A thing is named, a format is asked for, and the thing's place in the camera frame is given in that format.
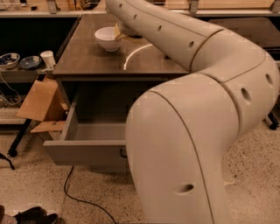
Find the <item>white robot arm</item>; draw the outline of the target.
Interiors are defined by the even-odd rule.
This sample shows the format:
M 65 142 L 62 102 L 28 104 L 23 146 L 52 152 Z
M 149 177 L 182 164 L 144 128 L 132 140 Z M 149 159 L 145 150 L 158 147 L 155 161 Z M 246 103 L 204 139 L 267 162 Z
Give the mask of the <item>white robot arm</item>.
M 232 224 L 222 155 L 274 107 L 277 63 L 260 46 L 216 24 L 145 0 L 106 5 L 187 71 L 145 92 L 127 117 L 126 151 L 145 219 Z

